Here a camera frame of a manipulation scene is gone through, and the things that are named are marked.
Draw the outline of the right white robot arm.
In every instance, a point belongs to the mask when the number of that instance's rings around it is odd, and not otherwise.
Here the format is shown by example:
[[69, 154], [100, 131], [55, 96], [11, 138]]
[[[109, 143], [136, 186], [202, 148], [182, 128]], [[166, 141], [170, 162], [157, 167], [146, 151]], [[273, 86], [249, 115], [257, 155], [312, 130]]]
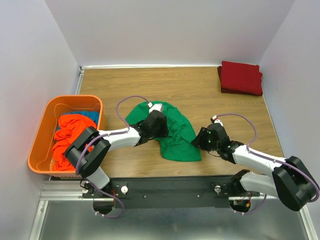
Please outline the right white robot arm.
[[202, 127], [191, 143], [206, 152], [216, 151], [225, 161], [257, 171], [244, 170], [235, 176], [230, 183], [230, 191], [236, 196], [245, 192], [259, 192], [278, 198], [295, 212], [320, 197], [319, 185], [300, 158], [272, 156], [230, 140], [220, 123]]

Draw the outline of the green t shirt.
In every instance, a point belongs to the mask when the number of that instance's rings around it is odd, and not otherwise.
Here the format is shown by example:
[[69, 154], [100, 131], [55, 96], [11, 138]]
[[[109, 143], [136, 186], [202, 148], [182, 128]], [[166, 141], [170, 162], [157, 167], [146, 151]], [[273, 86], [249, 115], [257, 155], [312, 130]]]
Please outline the green t shirt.
[[159, 142], [162, 157], [178, 162], [201, 161], [200, 149], [191, 144], [196, 138], [196, 133], [187, 117], [168, 102], [153, 101], [152, 104], [162, 104], [162, 113], [167, 119], [168, 136], [155, 138]]

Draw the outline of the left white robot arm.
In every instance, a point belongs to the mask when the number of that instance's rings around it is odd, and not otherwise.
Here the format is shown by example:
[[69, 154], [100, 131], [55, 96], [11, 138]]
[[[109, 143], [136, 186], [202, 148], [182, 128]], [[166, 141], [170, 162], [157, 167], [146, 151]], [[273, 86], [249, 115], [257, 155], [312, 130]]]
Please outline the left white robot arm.
[[168, 135], [167, 117], [153, 110], [144, 120], [127, 128], [105, 131], [87, 127], [66, 149], [64, 156], [75, 168], [76, 174], [93, 184], [93, 191], [104, 198], [111, 191], [111, 179], [101, 168], [108, 152], [136, 147]]

